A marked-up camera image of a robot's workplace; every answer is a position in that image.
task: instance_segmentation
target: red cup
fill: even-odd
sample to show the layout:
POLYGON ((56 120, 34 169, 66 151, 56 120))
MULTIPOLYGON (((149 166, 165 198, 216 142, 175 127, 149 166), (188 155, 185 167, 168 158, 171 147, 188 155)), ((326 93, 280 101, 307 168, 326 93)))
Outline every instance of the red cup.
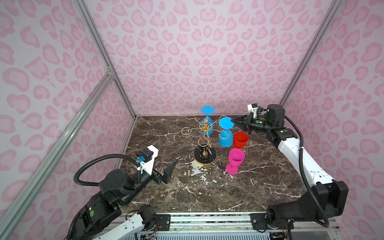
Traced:
POLYGON ((243 148, 248 142, 248 134, 245 132, 237 132, 233 136, 233 144, 235 148, 243 148))

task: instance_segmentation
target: heart pattern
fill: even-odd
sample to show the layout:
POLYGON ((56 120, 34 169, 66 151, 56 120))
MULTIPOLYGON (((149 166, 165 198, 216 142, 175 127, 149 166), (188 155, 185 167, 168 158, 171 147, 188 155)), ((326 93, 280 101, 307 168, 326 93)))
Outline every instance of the heart pattern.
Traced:
MULTIPOLYGON (((0 19, 2 217, 104 77, 106 68, 71 0, 2 1, 0 19)), ((76 206, 72 211, 77 212, 95 193, 93 188, 73 186, 72 163, 83 165, 97 154, 120 152, 131 122, 114 84, 96 107, 101 107, 104 115, 99 116, 96 108, 91 113, 11 239, 63 239, 72 220, 68 217, 73 214, 71 207, 76 206), (107 133, 101 123, 112 124, 110 116, 114 119, 109 129, 116 130, 101 147, 95 147, 97 136, 107 133)), ((93 170, 95 179, 112 170, 111 161, 112 165, 93 170)))
POLYGON ((278 103, 330 6, 328 0, 113 2, 86 0, 140 115, 199 113, 207 104, 238 114, 250 103, 278 103), (199 86, 204 78, 211 84, 199 86), (158 97, 149 98, 151 92, 158 97), (233 101, 239 96, 243 101, 233 101))
POLYGON ((307 151, 349 187, 336 217, 345 239, 384 234, 383 10, 347 0, 285 106, 307 151))

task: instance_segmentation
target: diagonal metal beam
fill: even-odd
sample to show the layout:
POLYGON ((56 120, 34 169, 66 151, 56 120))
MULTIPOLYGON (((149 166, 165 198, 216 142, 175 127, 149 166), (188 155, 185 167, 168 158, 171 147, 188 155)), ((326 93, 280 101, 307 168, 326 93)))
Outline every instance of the diagonal metal beam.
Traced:
POLYGON ((62 136, 53 146, 49 154, 44 158, 36 172, 29 179, 23 190, 9 206, 0 221, 0 240, 6 240, 15 230, 29 206, 43 187, 44 183, 55 169, 57 163, 64 156, 72 140, 81 129, 93 108, 103 95, 105 89, 113 80, 113 75, 107 73, 99 85, 81 107, 74 119, 68 125, 62 136))
POLYGON ((329 7, 327 13, 325 14, 325 17, 323 18, 323 21, 321 22, 317 32, 315 33, 313 40, 310 44, 310 46, 307 49, 307 52, 304 54, 303 60, 297 67, 296 72, 294 73, 291 82, 289 83, 287 89, 285 90, 281 100, 280 105, 284 106, 286 102, 289 99, 289 96, 291 95, 293 89, 295 88, 297 82, 299 81, 301 74, 303 73, 304 69, 307 67, 309 61, 311 60, 312 56, 314 55, 316 48, 321 43, 321 40, 323 39, 324 35, 327 33, 329 27, 331 26, 333 20, 335 19, 337 13, 341 10, 341 7, 343 6, 345 0, 333 0, 331 3, 331 6, 329 7))
POLYGON ((116 85, 118 87, 119 94, 120 94, 121 98, 123 99, 123 102, 126 105, 127 109, 129 110, 131 117, 133 119, 135 119, 136 114, 132 108, 131 103, 129 102, 127 94, 125 93, 125 91, 122 87, 121 81, 116 74, 116 71, 115 71, 113 64, 111 62, 111 59, 109 58, 109 55, 105 49, 105 46, 104 46, 103 42, 101 41, 101 37, 100 37, 96 27, 95 27, 95 24, 93 23, 91 14, 88 10, 86 3, 84 2, 84 0, 73 0, 73 3, 76 5, 80 16, 83 18, 85 26, 87 27, 97 49, 99 50, 100 56, 101 56, 101 58, 105 64, 105 66, 112 72, 112 74, 116 75, 116 78, 114 79, 114 81, 116 82, 116 85))

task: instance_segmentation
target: pink leopard print wallpaper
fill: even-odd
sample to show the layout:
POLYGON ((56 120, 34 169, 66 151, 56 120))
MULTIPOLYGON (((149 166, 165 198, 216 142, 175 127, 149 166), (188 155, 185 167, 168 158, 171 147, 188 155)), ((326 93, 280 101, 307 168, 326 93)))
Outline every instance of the pink leopard print wallpaper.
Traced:
MULTIPOLYGON (((73 174, 94 158, 120 153, 131 122, 111 83, 10 239, 64 239, 73 217, 99 191, 98 187, 74 184, 73 174)), ((116 159, 99 162, 87 169, 81 179, 99 182, 115 164, 116 159)))
POLYGON ((136 114, 278 103, 331 0, 86 0, 136 114))
POLYGON ((105 73, 71 0, 0 2, 0 216, 105 73))
POLYGON ((349 187, 346 240, 383 239, 383 1, 347 0, 288 104, 305 148, 349 187))

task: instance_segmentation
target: pink patterned wall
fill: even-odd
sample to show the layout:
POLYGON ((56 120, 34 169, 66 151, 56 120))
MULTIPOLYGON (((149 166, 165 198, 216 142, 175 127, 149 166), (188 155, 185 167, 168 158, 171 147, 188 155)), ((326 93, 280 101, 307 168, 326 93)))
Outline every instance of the pink patterned wall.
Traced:
POLYGON ((86 0, 136 114, 278 103, 331 0, 86 0))
MULTIPOLYGON (((70 222, 98 187, 79 186, 73 175, 85 163, 105 154, 120 153, 132 119, 114 83, 95 106, 64 157, 44 184, 15 229, 12 240, 64 239, 70 222)), ((116 159, 99 162, 81 179, 101 181, 114 169, 116 159)))
POLYGON ((285 109, 305 148, 349 187, 346 240, 384 235, 383 1, 347 0, 285 109))
POLYGON ((105 72, 71 0, 0 2, 0 216, 105 72))

